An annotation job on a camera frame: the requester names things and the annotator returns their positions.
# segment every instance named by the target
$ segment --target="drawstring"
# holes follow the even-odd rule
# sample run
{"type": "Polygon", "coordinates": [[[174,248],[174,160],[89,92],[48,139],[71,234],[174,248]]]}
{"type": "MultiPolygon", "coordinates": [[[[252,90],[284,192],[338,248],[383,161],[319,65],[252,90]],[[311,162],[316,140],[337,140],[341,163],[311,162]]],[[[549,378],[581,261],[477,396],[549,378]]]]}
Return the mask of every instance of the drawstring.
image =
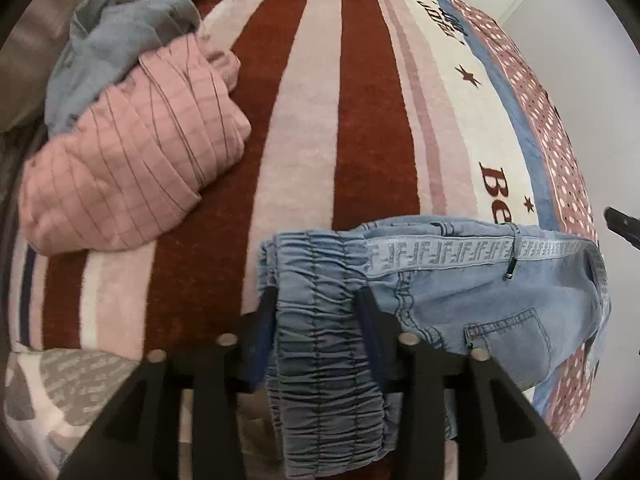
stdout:
{"type": "Polygon", "coordinates": [[[515,271],[516,264],[518,263],[518,256],[520,256],[522,234],[520,233],[520,228],[516,224],[507,222],[507,225],[513,230],[513,255],[511,256],[509,267],[507,267],[507,272],[504,273],[504,277],[505,279],[510,280],[513,278],[513,272],[515,271]]]}

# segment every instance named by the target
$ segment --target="drawstring tip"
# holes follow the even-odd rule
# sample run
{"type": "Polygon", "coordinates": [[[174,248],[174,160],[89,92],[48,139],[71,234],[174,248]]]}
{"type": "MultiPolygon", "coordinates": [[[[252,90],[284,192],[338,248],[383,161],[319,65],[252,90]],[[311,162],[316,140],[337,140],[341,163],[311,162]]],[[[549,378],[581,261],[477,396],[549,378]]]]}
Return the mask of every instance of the drawstring tip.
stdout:
{"type": "Polygon", "coordinates": [[[517,258],[511,259],[511,261],[509,262],[509,267],[507,268],[507,272],[505,272],[504,274],[505,279],[510,280],[511,278],[513,278],[513,271],[515,270],[517,263],[517,258]]]}

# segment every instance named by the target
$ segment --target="pink plaid shirt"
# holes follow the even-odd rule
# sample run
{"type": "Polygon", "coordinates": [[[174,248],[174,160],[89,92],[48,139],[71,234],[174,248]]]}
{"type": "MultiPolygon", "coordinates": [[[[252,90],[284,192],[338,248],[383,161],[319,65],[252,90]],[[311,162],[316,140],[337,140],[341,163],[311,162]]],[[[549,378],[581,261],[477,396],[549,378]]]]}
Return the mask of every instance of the pink plaid shirt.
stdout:
{"type": "Polygon", "coordinates": [[[196,34],[140,55],[69,134],[27,161],[20,228],[41,254],[138,247],[176,227],[235,164],[251,126],[228,93],[240,62],[196,34]]]}

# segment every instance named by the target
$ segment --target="bed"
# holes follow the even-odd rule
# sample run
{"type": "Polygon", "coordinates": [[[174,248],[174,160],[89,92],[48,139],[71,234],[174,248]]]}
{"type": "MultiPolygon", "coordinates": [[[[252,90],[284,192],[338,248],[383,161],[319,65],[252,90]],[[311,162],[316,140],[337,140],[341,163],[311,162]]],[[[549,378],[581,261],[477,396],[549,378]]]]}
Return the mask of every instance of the bed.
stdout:
{"type": "MultiPolygon", "coordinates": [[[[48,478],[149,351],[196,348],[255,309],[257,249],[274,232],[446,214],[597,241],[558,112],[481,11],[460,0],[197,6],[201,33],[242,63],[232,98],[252,125],[244,159],[139,249],[47,258],[19,234],[10,244],[4,418],[48,478]]],[[[558,438],[586,408],[583,363],[584,345],[526,391],[558,438]]],[[[371,467],[383,475],[386,461],[371,467]]]]}

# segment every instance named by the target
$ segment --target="black clamp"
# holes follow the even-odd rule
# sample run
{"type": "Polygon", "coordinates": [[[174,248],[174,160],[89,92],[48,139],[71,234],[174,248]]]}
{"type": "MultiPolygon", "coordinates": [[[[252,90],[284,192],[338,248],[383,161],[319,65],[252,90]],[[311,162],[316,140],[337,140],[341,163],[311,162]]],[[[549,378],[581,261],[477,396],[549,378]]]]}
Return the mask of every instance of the black clamp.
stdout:
{"type": "Polygon", "coordinates": [[[640,249],[640,220],[627,216],[612,207],[607,207],[604,210],[604,219],[610,231],[622,236],[636,249],[640,249]]]}
{"type": "Polygon", "coordinates": [[[402,392],[391,478],[444,477],[444,390],[455,395],[460,480],[579,480],[561,444],[484,348],[468,356],[435,349],[402,332],[368,288],[354,309],[372,375],[383,392],[402,392]]]}
{"type": "MultiPolygon", "coordinates": [[[[193,389],[193,480],[245,480],[236,394],[264,378],[278,291],[267,288],[236,334],[196,352],[149,352],[102,410],[59,480],[175,480],[182,390],[193,389]]],[[[469,356],[433,348],[379,310],[368,288],[354,298],[372,376],[402,392],[392,480],[443,478],[444,390],[456,399],[460,480],[579,480],[540,416],[481,348],[469,356]]]]}
{"type": "Polygon", "coordinates": [[[198,351],[149,352],[107,403],[58,480],[178,479],[182,390],[193,389],[193,480],[244,480],[236,394],[262,382],[273,345],[278,291],[267,288],[236,334],[198,351]]]}

